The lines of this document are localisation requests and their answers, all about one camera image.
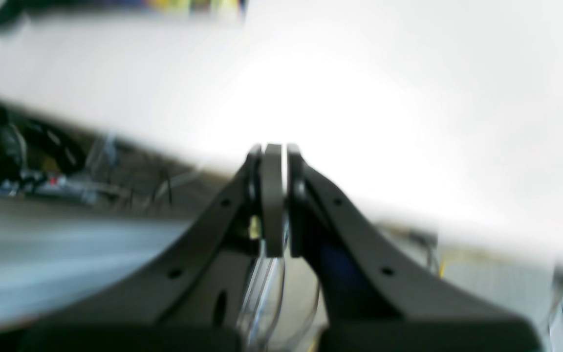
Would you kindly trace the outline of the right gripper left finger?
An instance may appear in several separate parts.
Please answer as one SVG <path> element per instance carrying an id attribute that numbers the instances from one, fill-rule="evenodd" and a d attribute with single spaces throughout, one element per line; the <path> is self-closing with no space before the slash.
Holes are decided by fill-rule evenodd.
<path id="1" fill-rule="evenodd" d="M 185 234 L 116 285 L 49 316 L 22 352 L 240 352 L 261 254 L 284 253 L 282 146 L 255 145 Z"/>

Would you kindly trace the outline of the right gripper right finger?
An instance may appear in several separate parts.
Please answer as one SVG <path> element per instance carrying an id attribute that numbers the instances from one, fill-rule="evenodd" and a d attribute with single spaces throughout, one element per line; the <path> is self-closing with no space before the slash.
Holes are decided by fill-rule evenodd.
<path id="1" fill-rule="evenodd" d="M 287 147 L 291 255 L 319 278 L 318 352 L 540 352 L 532 324 L 436 277 Z"/>

